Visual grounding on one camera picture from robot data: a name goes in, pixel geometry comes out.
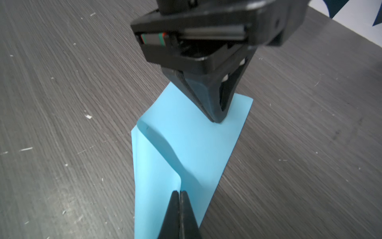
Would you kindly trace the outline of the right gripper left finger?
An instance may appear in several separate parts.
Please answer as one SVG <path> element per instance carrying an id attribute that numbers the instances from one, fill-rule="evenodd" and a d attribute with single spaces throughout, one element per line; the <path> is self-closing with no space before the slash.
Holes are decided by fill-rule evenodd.
<path id="1" fill-rule="evenodd" d="M 158 239 L 178 239 L 180 235 L 179 192 L 173 191 Z"/>

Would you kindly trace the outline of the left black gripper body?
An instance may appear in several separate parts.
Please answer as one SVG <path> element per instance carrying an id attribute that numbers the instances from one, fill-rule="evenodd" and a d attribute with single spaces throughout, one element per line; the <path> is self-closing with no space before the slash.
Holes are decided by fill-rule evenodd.
<path id="1" fill-rule="evenodd" d="M 308 1 L 158 1 L 131 29 L 148 62 L 207 74 L 241 52 L 283 45 L 307 8 Z"/>

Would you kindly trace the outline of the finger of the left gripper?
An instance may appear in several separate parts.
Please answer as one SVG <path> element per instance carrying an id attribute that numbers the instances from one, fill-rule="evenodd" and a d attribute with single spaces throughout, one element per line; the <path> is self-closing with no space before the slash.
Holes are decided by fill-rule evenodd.
<path id="1" fill-rule="evenodd" d="M 246 50 L 236 58 L 230 59 L 230 65 L 227 66 L 227 73 L 225 73 L 219 87 L 219 105 L 222 111 L 222 115 L 219 117 L 219 123 L 223 122 L 226 118 L 237 85 L 239 84 L 256 50 L 256 47 Z"/>
<path id="2" fill-rule="evenodd" d="M 161 70 L 211 122 L 222 122 L 219 88 L 206 81 L 209 79 L 208 75 L 192 74 L 166 67 L 162 67 Z"/>

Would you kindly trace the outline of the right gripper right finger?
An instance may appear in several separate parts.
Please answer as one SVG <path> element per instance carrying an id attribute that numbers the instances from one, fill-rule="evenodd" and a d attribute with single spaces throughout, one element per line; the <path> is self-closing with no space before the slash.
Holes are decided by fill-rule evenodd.
<path id="1" fill-rule="evenodd" d="M 197 220 L 191 205 L 190 198 L 186 191 L 180 193 L 180 209 L 179 209 L 180 239 L 202 239 Z"/>

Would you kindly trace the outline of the light blue paper sheet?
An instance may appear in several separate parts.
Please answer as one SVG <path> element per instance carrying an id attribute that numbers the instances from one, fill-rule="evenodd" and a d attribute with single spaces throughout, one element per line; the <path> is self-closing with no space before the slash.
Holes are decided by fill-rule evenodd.
<path id="1" fill-rule="evenodd" d="M 213 123 L 169 84 L 131 132 L 135 180 L 134 236 L 159 236 L 171 194 L 186 191 L 201 224 L 251 109 L 235 94 L 222 123 Z"/>

